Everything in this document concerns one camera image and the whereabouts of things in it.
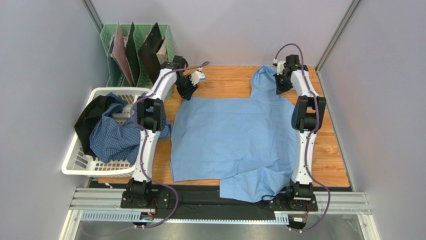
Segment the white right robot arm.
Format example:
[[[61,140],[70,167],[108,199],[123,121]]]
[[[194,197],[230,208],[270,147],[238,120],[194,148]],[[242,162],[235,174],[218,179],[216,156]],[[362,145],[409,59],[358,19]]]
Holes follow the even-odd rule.
[[[315,91],[308,68],[300,62],[298,55],[288,55],[284,61],[275,58],[272,64],[276,67],[276,93],[295,90],[298,95],[291,116],[291,127],[296,133],[296,164],[285,188],[284,202],[290,210],[304,210],[315,196],[311,173],[314,144],[327,101]]]

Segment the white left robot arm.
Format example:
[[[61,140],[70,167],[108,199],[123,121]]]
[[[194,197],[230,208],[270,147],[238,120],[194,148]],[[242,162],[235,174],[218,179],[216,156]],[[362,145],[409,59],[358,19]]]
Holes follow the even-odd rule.
[[[154,208],[156,200],[152,194],[152,165],[160,134],[166,127],[166,110],[164,100],[176,86],[184,100],[190,100],[198,89],[199,80],[185,74],[189,69],[187,60],[176,55],[172,61],[161,64],[158,79],[151,90],[140,96],[131,107],[136,110],[133,122],[140,129],[139,154],[134,163],[135,170],[121,197],[123,209]]]

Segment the light blue long sleeve shirt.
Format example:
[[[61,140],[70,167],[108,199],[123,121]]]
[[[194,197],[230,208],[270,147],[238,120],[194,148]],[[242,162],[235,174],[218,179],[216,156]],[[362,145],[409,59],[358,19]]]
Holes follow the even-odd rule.
[[[248,98],[184,100],[171,133],[174,182],[219,180],[221,198],[255,203],[291,180],[297,138],[294,105],[276,94],[275,68],[251,77]]]

